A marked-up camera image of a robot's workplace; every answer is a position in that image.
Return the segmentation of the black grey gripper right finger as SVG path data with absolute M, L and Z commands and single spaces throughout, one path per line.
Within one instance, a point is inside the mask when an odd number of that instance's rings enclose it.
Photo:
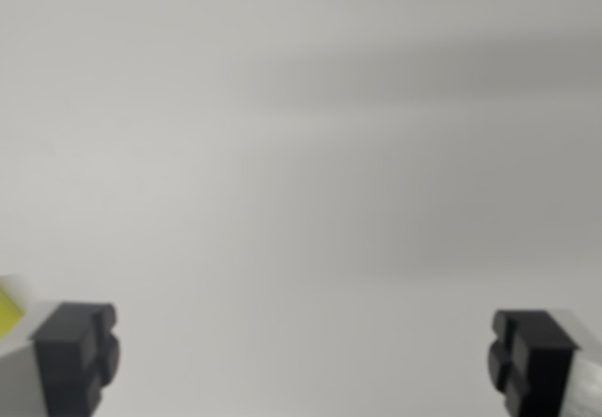
M 601 414 L 601 338 L 565 310 L 498 310 L 487 355 L 513 417 Z

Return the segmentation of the black grey gripper left finger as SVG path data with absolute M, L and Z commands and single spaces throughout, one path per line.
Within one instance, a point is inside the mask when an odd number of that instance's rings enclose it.
M 110 303 L 42 301 L 1 336 L 3 416 L 91 416 L 119 369 Z

